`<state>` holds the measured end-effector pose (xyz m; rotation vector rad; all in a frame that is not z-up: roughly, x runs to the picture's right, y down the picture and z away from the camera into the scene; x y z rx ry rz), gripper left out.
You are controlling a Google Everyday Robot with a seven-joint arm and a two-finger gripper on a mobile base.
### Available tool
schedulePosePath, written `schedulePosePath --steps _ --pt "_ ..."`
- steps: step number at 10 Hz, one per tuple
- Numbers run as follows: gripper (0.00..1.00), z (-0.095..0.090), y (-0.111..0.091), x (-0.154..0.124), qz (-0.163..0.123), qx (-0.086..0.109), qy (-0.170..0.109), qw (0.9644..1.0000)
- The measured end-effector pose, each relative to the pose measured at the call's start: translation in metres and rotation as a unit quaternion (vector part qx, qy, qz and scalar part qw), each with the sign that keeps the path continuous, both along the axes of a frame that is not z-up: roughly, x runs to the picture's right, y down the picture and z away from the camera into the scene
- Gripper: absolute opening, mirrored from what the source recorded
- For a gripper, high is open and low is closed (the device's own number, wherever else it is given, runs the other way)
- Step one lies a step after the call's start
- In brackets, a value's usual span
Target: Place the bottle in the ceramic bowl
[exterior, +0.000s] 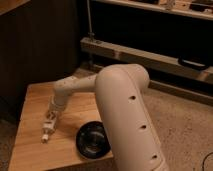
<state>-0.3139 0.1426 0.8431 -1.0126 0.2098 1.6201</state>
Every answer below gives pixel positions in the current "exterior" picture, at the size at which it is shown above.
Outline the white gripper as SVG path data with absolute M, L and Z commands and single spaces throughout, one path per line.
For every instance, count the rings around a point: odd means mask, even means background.
M 56 117 L 58 114 L 63 112 L 67 106 L 67 98 L 65 96 L 53 96 L 50 100 L 48 111 L 45 117 L 45 122 L 49 122 L 54 119 L 54 128 L 60 122 L 60 117 Z

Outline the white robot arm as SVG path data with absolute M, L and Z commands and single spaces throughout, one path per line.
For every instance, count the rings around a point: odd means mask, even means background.
M 148 85 L 149 74 L 139 64 L 111 65 L 91 76 L 56 81 L 42 139 L 55 131 L 72 94 L 92 92 L 119 171 L 169 171 L 143 100 Z

